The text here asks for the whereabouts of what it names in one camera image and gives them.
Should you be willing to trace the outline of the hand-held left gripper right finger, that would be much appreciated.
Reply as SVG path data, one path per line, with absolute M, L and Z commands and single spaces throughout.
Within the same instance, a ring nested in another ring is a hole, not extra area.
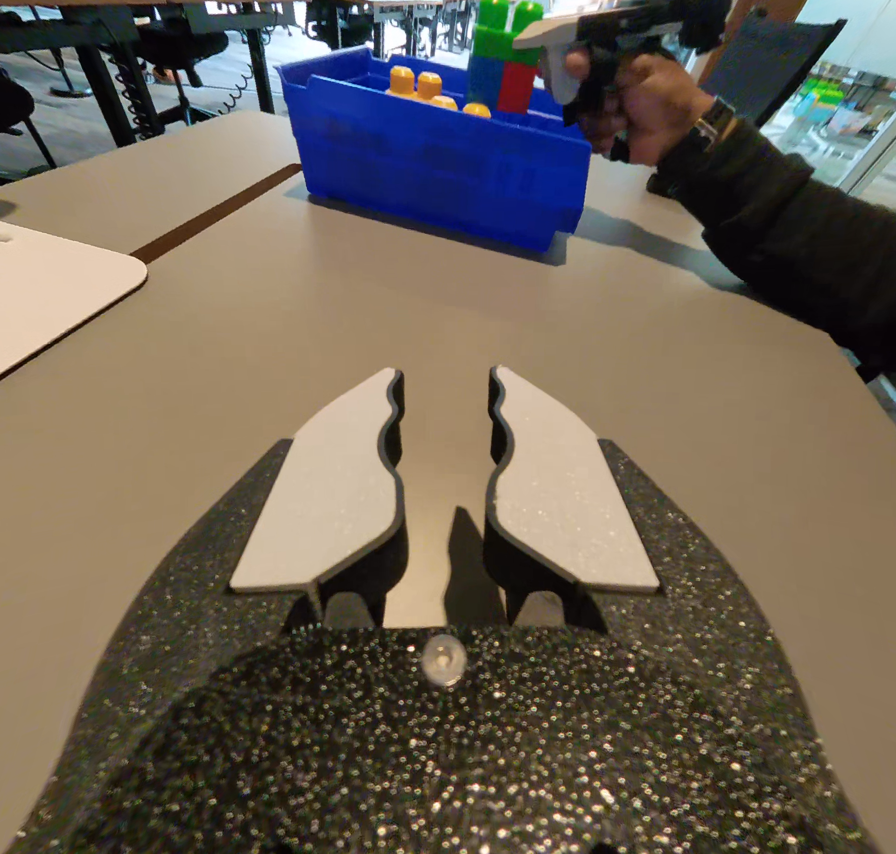
M 653 596 L 661 580 L 623 501 L 598 435 L 559 400 L 506 366 L 490 370 L 494 470 L 483 559 L 518 613 L 531 593 L 571 606 L 592 592 Z

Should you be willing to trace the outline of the red mega block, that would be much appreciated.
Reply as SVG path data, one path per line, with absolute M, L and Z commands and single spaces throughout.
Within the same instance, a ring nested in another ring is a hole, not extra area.
M 526 114 L 531 105 L 537 75 L 535 64 L 505 61 L 497 98 L 500 113 Z

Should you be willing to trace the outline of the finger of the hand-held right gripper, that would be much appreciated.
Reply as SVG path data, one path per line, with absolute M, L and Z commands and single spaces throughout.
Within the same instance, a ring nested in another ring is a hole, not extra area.
M 542 75 L 548 89 L 561 106 L 572 103 L 583 81 L 582 49 L 543 49 Z
M 515 51 L 558 48 L 578 40 L 580 15 L 549 15 L 531 22 L 514 36 Z

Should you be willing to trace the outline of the dark chair backrest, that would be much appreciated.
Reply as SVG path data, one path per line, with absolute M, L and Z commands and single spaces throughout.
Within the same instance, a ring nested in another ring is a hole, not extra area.
M 754 8 L 722 49 L 702 89 L 760 129 L 798 91 L 846 24 L 846 19 L 778 21 L 765 8 Z

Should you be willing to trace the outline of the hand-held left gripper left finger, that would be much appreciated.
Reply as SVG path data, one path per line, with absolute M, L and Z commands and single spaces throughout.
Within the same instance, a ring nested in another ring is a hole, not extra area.
M 239 594 L 304 592 L 323 614 L 342 593 L 375 623 L 407 569 L 404 375 L 387 367 L 318 411 L 292 437 L 230 578 Z

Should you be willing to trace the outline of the black office chair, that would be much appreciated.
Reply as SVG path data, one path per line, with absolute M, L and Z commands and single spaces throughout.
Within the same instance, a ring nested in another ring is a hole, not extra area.
M 202 87 L 196 65 L 223 53 L 230 40 L 225 32 L 194 33 L 180 16 L 163 8 L 135 5 L 133 18 L 145 19 L 137 25 L 134 54 L 158 71 L 172 76 L 184 72 L 192 87 Z

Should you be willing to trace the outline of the colourful storage bins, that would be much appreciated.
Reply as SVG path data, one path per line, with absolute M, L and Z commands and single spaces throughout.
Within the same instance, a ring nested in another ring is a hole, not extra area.
M 802 98 L 795 115 L 810 128 L 826 130 L 834 135 L 862 134 L 871 123 L 871 114 L 847 101 L 846 90 L 839 79 L 810 78 L 802 88 Z

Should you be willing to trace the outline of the green mega block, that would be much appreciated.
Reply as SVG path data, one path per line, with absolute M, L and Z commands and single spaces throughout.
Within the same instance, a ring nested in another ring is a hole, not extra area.
M 539 48 L 515 49 L 514 39 L 544 18 L 543 5 L 532 0 L 481 0 L 478 4 L 472 54 L 499 62 L 536 66 Z

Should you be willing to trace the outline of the person's right forearm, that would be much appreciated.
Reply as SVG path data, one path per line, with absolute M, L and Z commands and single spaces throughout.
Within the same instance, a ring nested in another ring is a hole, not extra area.
M 713 255 L 778 310 L 877 372 L 895 368 L 895 216 L 816 180 L 744 120 L 701 150 L 695 131 L 658 164 Z

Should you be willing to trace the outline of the blue plastic bin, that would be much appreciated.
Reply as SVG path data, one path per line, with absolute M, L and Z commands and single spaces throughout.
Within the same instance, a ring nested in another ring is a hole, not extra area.
M 482 119 L 387 94 L 393 65 L 465 105 L 465 69 L 364 46 L 277 68 L 312 197 L 533 252 L 575 232 L 591 149 L 544 90 L 534 111 Z

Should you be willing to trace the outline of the person's right hand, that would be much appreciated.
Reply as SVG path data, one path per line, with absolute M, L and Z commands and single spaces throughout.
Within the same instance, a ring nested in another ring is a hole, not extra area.
M 624 136 L 629 163 L 655 167 L 714 102 L 680 64 L 658 54 L 626 54 L 603 105 L 581 113 L 578 125 L 595 152 L 609 155 Z

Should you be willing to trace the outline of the black wristwatch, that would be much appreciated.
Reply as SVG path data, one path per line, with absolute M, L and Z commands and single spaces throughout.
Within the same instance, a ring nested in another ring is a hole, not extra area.
M 708 154 L 723 141 L 736 121 L 733 107 L 723 98 L 716 97 L 692 126 L 687 143 L 698 154 Z

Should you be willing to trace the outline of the white mat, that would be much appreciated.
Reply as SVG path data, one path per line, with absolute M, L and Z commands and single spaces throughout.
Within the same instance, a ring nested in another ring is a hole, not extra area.
M 1 223 L 1 375 L 141 288 L 137 258 Z

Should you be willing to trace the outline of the blue mega block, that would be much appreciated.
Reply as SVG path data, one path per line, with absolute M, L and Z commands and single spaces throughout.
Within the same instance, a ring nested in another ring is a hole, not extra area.
M 468 85 L 466 104 L 479 104 L 488 108 L 489 112 L 498 109 L 503 75 L 503 60 L 472 53 L 467 67 Z

